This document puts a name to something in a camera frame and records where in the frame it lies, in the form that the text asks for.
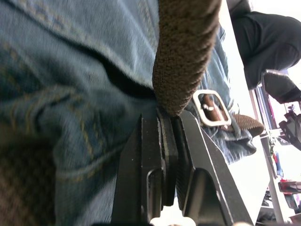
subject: person's leg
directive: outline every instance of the person's leg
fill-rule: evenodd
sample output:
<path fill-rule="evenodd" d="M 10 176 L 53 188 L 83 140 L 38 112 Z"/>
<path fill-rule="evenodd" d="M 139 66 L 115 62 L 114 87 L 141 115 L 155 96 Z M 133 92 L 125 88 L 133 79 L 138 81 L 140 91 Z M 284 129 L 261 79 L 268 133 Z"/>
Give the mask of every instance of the person's leg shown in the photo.
<path fill-rule="evenodd" d="M 249 0 L 227 0 L 231 20 L 251 12 Z"/>
<path fill-rule="evenodd" d="M 252 12 L 232 23 L 249 89 L 254 89 L 261 82 L 264 70 L 287 69 L 300 60 L 299 21 Z"/>
<path fill-rule="evenodd" d="M 238 50 L 243 63 L 253 55 L 259 42 L 258 26 L 248 17 L 241 17 L 232 21 Z"/>

